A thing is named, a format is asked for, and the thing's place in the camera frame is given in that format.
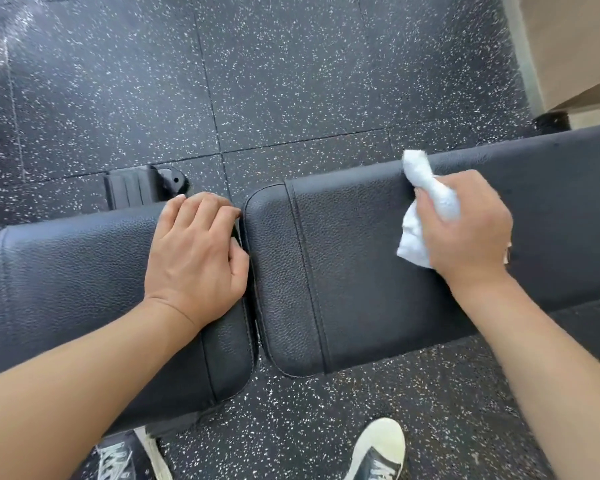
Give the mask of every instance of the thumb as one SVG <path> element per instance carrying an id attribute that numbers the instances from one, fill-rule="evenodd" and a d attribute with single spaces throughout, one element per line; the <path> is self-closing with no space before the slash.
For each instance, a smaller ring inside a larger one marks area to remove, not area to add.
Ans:
<path id="1" fill-rule="evenodd" d="M 229 268 L 231 268 L 231 290 L 242 296 L 247 290 L 249 277 L 249 255 L 240 247 L 236 238 L 231 238 L 229 244 Z"/>
<path id="2" fill-rule="evenodd" d="M 422 222 L 422 229 L 429 230 L 439 228 L 442 225 L 442 221 L 436 212 L 436 208 L 433 206 L 433 201 L 429 194 L 420 187 L 416 187 L 416 209 L 418 211 L 418 217 Z"/>

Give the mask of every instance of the white cloth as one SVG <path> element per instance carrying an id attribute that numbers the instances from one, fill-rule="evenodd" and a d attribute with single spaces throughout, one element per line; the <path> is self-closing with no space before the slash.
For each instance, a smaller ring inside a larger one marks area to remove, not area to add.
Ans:
<path id="1" fill-rule="evenodd" d="M 456 192 L 434 178 L 425 152 L 405 150 L 402 154 L 402 167 L 411 184 L 429 194 L 440 218 L 452 220 L 460 217 L 460 202 Z M 397 254 L 417 266 L 431 267 L 429 252 L 422 239 L 422 224 L 415 200 L 402 219 L 402 238 Z"/>

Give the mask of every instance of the hand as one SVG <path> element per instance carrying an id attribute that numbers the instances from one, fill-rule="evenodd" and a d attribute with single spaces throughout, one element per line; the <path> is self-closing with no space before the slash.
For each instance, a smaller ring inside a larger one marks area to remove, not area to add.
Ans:
<path id="1" fill-rule="evenodd" d="M 149 251 L 144 300 L 177 310 L 194 334 L 227 313 L 247 287 L 249 256 L 231 237 L 239 216 L 211 193 L 168 201 Z"/>
<path id="2" fill-rule="evenodd" d="M 504 257 L 513 227 L 509 209 L 476 170 L 439 177 L 439 181 L 456 191 L 460 219 L 441 220 L 429 195 L 416 189 L 422 234 L 433 268 L 452 291 L 506 276 Z"/>

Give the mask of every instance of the black leather cushion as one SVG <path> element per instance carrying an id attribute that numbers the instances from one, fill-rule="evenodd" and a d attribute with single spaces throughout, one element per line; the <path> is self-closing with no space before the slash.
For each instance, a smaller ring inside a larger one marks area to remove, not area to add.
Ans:
<path id="1" fill-rule="evenodd" d="M 600 127 L 441 153 L 475 168 L 514 217 L 510 270 L 545 310 L 600 298 Z M 289 180 L 244 206 L 267 354 L 309 376 L 474 331 L 435 272 L 395 255 L 413 188 L 400 161 Z"/>
<path id="2" fill-rule="evenodd" d="M 143 297 L 162 206 L 0 231 L 0 372 L 93 331 Z M 248 382 L 256 350 L 240 301 L 145 387 L 112 431 L 207 409 Z"/>

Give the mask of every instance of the speckled floor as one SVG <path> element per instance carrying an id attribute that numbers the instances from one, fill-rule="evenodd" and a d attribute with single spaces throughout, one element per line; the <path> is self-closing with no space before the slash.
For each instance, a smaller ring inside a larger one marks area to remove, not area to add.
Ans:
<path id="1" fill-rule="evenodd" d="M 102 172 L 259 185 L 533 136 L 499 0 L 0 0 L 0 227 L 104 211 Z M 557 319 L 600 357 L 600 302 Z M 378 415 L 414 479 L 551 478 L 478 337 L 248 387 L 160 445 L 176 479 L 337 479 Z M 78 477 L 93 478 L 92 456 Z"/>

